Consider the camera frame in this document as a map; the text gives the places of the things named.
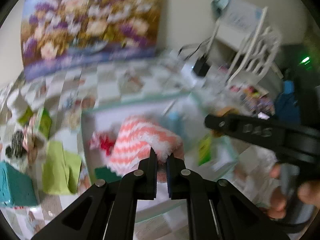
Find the person right hand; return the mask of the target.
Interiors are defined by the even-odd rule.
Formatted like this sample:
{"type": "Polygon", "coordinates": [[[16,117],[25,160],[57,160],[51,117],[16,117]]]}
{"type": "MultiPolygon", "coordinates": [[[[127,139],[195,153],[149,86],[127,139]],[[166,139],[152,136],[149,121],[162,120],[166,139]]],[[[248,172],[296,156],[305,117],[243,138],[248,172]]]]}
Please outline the person right hand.
{"type": "MultiPolygon", "coordinates": [[[[281,165],[276,163],[270,170],[271,178],[278,178],[280,176],[281,165]]],[[[298,189],[298,197],[305,204],[310,204],[319,209],[319,181],[307,181],[298,189]]],[[[270,198],[270,209],[267,214],[274,219],[282,219],[286,215],[286,199],[281,192],[281,188],[276,188],[270,198]]]]}

